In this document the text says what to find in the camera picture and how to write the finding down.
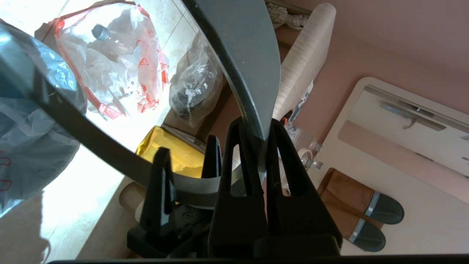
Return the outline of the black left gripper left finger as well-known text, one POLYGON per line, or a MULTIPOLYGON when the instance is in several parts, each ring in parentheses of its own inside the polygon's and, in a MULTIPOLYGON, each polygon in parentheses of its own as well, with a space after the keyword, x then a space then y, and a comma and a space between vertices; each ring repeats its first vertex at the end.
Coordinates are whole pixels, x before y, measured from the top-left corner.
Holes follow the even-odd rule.
POLYGON ((217 201, 210 239, 258 239, 267 234, 258 158, 251 148, 241 118, 228 127, 217 201), (235 197, 232 189, 233 149, 239 147, 245 195, 235 197))

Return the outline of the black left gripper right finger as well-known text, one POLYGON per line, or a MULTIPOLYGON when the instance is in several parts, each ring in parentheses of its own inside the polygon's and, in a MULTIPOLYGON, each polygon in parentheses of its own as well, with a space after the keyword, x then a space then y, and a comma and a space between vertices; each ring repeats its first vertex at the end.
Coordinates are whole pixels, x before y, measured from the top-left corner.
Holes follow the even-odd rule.
POLYGON ((286 129, 271 122, 265 157, 271 235, 342 235, 312 184, 286 129))

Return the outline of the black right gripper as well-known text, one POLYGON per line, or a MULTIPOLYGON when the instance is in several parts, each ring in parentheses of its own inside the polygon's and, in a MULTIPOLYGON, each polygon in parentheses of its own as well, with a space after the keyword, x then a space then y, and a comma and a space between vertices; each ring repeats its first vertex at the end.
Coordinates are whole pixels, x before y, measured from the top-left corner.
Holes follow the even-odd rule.
MULTIPOLYGON (((219 139, 208 135, 202 179, 222 172, 219 139)), ((206 253, 212 209, 177 206, 170 150, 161 147, 154 156, 139 224, 128 230, 127 247, 143 258, 178 258, 206 253)))

